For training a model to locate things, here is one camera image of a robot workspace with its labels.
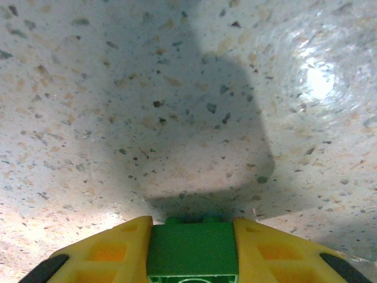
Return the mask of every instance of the plastic toy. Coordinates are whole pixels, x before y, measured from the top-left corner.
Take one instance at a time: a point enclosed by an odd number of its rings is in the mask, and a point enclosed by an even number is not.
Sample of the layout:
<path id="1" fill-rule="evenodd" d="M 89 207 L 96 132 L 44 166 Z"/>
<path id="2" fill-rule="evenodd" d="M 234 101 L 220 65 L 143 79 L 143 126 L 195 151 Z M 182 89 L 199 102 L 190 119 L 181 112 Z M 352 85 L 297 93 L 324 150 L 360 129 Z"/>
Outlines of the plastic toy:
<path id="1" fill-rule="evenodd" d="M 20 283 L 371 283 L 325 246 L 247 219 L 142 216 L 60 249 Z"/>

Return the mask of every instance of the green lego brick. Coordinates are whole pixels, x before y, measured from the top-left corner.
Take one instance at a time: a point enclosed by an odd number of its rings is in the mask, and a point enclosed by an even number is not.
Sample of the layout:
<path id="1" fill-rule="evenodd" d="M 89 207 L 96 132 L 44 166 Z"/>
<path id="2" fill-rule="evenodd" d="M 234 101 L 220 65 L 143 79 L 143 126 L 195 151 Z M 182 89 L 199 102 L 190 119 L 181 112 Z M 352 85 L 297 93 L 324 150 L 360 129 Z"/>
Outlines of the green lego brick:
<path id="1" fill-rule="evenodd" d="M 238 260 L 232 223 L 205 219 L 154 225 L 147 276 L 152 283 L 236 283 Z"/>

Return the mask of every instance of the floor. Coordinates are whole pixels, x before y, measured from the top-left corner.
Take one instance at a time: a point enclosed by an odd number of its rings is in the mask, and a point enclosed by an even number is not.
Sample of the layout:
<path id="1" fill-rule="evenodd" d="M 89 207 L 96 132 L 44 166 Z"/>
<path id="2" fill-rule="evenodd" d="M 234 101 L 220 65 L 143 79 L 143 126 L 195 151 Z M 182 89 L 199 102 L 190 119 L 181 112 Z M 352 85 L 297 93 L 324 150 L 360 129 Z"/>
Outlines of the floor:
<path id="1" fill-rule="evenodd" d="M 377 261 L 377 2 L 3 0 L 0 278 L 140 215 Z"/>

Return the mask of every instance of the speckled floor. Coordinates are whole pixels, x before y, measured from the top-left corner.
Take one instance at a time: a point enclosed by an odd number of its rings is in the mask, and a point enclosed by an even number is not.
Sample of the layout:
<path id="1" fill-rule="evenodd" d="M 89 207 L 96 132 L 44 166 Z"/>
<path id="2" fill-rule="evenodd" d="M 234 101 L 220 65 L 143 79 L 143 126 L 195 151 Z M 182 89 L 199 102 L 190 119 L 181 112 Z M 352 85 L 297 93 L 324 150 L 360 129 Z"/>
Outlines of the speckled floor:
<path id="1" fill-rule="evenodd" d="M 0 278 L 140 215 L 377 260 L 377 2 L 3 0 Z"/>

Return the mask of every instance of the yellow plastic part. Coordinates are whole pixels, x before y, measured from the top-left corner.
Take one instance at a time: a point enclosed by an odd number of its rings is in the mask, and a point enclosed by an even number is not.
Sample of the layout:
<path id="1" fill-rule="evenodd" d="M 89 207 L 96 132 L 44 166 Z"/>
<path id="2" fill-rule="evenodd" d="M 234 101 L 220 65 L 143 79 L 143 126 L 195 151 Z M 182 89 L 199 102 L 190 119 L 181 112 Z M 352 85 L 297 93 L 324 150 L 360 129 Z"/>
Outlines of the yellow plastic part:
<path id="1" fill-rule="evenodd" d="M 70 258 L 48 283 L 148 283 L 152 226 L 142 216 L 56 251 Z"/>
<path id="2" fill-rule="evenodd" d="M 247 219 L 233 220 L 238 283 L 347 283 L 319 254 L 342 257 L 325 246 Z"/>

